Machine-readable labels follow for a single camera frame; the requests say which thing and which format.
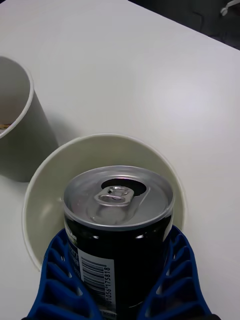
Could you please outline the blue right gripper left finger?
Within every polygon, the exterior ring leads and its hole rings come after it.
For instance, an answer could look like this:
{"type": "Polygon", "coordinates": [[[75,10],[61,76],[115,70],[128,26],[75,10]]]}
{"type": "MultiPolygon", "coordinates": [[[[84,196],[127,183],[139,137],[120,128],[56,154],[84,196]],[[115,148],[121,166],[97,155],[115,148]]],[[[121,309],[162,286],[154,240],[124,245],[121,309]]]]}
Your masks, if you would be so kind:
{"type": "Polygon", "coordinates": [[[69,261],[67,234],[62,229],[50,242],[41,266],[35,301],[27,320],[101,320],[98,306],[69,261]]]}

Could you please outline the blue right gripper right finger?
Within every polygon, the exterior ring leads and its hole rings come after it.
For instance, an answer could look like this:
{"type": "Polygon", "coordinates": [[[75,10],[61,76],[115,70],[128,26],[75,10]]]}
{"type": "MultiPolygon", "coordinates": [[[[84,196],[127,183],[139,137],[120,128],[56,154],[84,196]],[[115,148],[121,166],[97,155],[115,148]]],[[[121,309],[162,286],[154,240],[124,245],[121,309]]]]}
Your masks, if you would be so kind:
{"type": "Polygon", "coordinates": [[[218,320],[201,291],[195,255],[175,226],[170,233],[167,262],[145,299],[138,320],[218,320]]]}

